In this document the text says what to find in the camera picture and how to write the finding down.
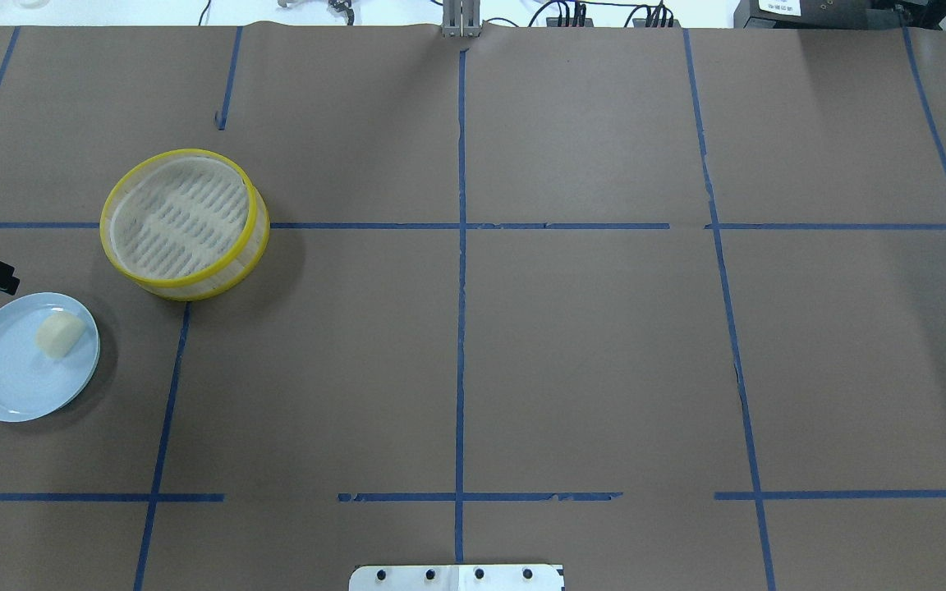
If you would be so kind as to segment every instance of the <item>plate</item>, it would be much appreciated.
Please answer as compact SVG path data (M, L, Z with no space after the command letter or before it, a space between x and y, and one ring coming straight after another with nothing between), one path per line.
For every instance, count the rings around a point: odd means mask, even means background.
M34 334L50 314L74 314L86 323L63 359L49 359L34 344ZM62 293L33 293L0 308L0 420L19 423L40 418L68 404L89 384L101 356L101 337L93 315Z

